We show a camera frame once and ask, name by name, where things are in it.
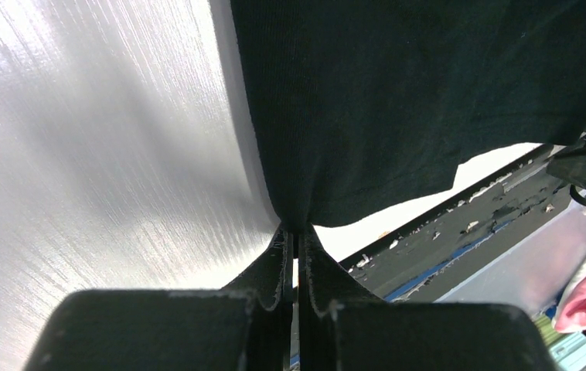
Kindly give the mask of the black t shirt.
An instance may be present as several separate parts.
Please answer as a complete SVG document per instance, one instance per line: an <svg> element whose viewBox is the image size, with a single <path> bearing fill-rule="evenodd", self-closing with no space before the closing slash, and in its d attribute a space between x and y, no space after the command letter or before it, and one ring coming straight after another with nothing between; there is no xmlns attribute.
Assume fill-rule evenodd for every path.
<svg viewBox="0 0 586 371"><path fill-rule="evenodd" d="M292 229L453 186L586 126L586 1L234 1L267 190Z"/></svg>

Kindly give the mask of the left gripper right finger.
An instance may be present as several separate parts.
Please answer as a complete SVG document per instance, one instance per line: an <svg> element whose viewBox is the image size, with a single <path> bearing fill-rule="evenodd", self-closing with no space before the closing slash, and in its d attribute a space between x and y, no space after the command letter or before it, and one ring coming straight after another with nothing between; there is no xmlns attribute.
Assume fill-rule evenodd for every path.
<svg viewBox="0 0 586 371"><path fill-rule="evenodd" d="M500 304L388 302L351 277L313 227L298 235L303 370L554 370L537 327Z"/></svg>

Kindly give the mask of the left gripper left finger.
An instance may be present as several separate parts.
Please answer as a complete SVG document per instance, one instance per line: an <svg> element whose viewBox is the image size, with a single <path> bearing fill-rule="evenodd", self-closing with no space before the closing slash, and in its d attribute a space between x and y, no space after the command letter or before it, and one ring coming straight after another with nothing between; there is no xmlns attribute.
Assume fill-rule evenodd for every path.
<svg viewBox="0 0 586 371"><path fill-rule="evenodd" d="M27 370L286 370L293 237L218 290L86 290L49 317Z"/></svg>

